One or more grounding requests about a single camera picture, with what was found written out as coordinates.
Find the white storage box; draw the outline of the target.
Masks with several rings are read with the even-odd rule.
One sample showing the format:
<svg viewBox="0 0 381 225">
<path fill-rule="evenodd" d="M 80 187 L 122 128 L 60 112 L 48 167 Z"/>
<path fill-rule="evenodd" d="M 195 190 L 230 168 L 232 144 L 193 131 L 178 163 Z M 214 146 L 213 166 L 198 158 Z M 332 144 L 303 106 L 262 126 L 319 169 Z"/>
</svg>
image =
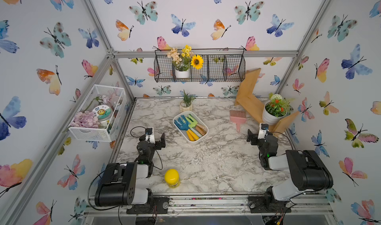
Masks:
<svg viewBox="0 0 381 225">
<path fill-rule="evenodd" d="M 209 132 L 209 128 L 192 111 L 184 111 L 175 116 L 173 124 L 191 145 L 200 143 L 207 137 Z"/>
</svg>

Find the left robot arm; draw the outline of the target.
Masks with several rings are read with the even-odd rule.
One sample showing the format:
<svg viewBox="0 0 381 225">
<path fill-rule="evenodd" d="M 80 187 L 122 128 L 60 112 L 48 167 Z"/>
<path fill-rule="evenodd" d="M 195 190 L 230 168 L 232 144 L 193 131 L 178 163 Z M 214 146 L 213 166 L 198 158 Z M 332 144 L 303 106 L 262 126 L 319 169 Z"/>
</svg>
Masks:
<svg viewBox="0 0 381 225">
<path fill-rule="evenodd" d="M 98 187 L 93 202 L 87 196 L 89 206 L 97 211 L 106 211 L 125 206 L 127 214 L 166 214 L 169 208 L 169 198 L 154 196 L 149 188 L 137 187 L 137 180 L 148 179 L 156 168 L 154 155 L 166 147 L 165 134 L 160 140 L 155 140 L 154 129 L 145 128 L 144 135 L 139 137 L 137 144 L 138 157 L 132 162 L 109 163 L 94 178 Z"/>
</svg>

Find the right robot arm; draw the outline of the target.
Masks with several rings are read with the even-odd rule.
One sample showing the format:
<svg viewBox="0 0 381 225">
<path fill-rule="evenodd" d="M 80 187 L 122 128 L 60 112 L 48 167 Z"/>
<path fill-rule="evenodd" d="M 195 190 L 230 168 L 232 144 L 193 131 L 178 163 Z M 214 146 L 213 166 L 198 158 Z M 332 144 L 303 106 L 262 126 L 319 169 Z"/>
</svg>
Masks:
<svg viewBox="0 0 381 225">
<path fill-rule="evenodd" d="M 248 130 L 247 142 L 257 146 L 259 160 L 265 170 L 290 172 L 290 178 L 276 186 L 270 186 L 263 195 L 248 198 L 251 213 L 287 212 L 286 207 L 292 198 L 305 192 L 319 192 L 333 187 L 333 177 L 312 150 L 286 150 L 278 155 L 278 139 L 280 134 L 269 131 L 269 125 L 261 123 L 258 133 Z"/>
</svg>

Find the green hand rake wooden handle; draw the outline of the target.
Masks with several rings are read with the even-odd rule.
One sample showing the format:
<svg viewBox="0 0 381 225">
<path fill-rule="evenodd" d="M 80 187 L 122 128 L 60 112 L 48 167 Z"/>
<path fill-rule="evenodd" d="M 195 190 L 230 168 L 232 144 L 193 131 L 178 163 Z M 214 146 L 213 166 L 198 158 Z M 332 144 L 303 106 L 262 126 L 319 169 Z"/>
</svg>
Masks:
<svg viewBox="0 0 381 225">
<path fill-rule="evenodd" d="M 196 131 L 198 131 L 202 136 L 206 135 L 206 131 L 200 127 L 198 125 L 198 122 L 192 117 L 191 114 L 189 114 L 187 117 L 186 117 L 186 120 L 188 121 L 189 123 L 189 127 L 191 129 L 195 129 Z"/>
</svg>

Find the blue hand rake yellow handle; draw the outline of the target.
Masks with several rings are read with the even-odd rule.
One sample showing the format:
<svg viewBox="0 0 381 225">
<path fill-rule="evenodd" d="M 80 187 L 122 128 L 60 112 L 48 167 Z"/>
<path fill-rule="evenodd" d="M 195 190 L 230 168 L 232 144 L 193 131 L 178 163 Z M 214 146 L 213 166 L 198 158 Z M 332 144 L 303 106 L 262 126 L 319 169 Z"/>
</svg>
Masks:
<svg viewBox="0 0 381 225">
<path fill-rule="evenodd" d="M 178 129 L 181 131 L 185 131 L 186 137 L 189 141 L 194 142 L 195 138 L 192 136 L 192 134 L 188 131 L 189 128 L 189 123 L 186 120 L 184 115 L 181 115 L 177 119 L 174 120 L 174 124 L 177 126 Z"/>
</svg>

